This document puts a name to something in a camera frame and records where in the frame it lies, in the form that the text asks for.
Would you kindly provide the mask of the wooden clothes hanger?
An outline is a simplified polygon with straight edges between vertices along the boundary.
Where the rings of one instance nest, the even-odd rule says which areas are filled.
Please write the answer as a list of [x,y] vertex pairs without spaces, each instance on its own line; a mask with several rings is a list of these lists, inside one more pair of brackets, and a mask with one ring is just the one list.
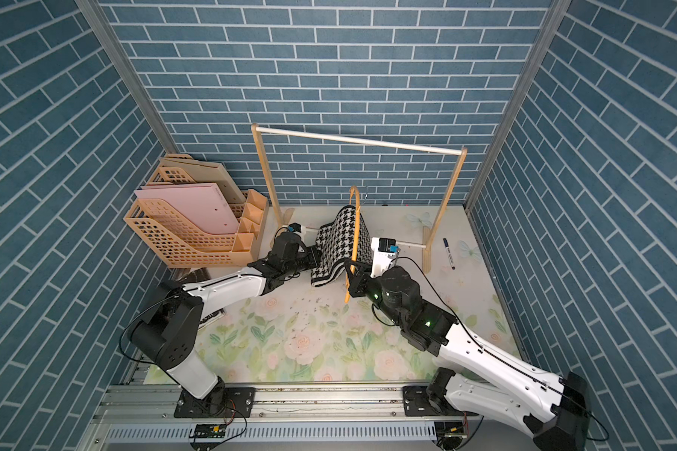
[[350,189],[349,202],[353,202],[355,205],[355,225],[354,225],[354,234],[353,234],[353,246],[352,246],[352,255],[351,263],[346,269],[346,293],[344,297],[344,302],[349,303],[351,299],[350,287],[351,287],[351,277],[355,273],[355,267],[353,266],[353,261],[357,261],[358,257],[358,248],[360,242],[360,224],[361,224],[361,206],[360,206],[360,192],[357,186],[352,186]]

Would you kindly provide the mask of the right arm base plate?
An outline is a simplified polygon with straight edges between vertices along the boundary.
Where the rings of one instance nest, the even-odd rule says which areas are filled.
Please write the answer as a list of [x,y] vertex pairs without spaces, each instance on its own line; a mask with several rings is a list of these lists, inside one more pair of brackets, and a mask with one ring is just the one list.
[[445,389],[432,388],[426,384],[410,384],[402,387],[402,399],[406,416],[459,417],[466,414],[449,403]]

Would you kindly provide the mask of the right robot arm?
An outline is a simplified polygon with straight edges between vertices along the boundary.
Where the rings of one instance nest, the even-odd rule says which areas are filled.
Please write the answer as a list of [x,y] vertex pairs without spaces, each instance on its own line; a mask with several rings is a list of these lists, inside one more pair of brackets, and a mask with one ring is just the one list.
[[426,389],[433,409],[478,413],[527,434],[541,450],[585,448],[594,420],[585,379],[542,370],[480,338],[454,313],[424,300],[419,283],[402,267],[372,276],[368,264],[344,265],[350,295],[368,298],[413,347],[481,377],[470,381],[440,368]]

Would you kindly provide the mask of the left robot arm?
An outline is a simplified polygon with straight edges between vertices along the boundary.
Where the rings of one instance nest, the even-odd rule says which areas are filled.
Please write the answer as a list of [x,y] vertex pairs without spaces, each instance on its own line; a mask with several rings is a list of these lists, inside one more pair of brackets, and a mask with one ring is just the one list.
[[197,400],[223,381],[195,350],[197,333],[231,304],[263,296],[301,272],[320,266],[322,252],[307,246],[290,227],[275,238],[266,257],[233,274],[203,282],[172,285],[164,297],[144,308],[124,330],[118,346],[130,341]]

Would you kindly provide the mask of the black white houndstooth scarf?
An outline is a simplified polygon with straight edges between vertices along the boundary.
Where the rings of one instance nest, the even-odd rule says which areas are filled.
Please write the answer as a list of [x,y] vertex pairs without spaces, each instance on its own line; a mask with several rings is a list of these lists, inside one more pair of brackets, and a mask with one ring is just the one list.
[[332,282],[344,270],[344,259],[353,255],[354,236],[355,206],[343,207],[332,223],[320,227],[315,246],[321,252],[321,261],[311,271],[310,283],[313,287]]

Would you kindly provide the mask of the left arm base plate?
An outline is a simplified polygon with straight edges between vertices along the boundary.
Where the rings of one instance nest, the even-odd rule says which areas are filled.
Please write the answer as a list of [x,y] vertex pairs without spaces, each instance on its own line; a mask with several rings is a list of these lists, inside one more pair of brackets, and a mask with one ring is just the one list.
[[182,389],[175,418],[218,418],[231,417],[235,411],[249,418],[256,396],[256,389],[249,386],[215,388],[205,398],[194,398],[187,390]]

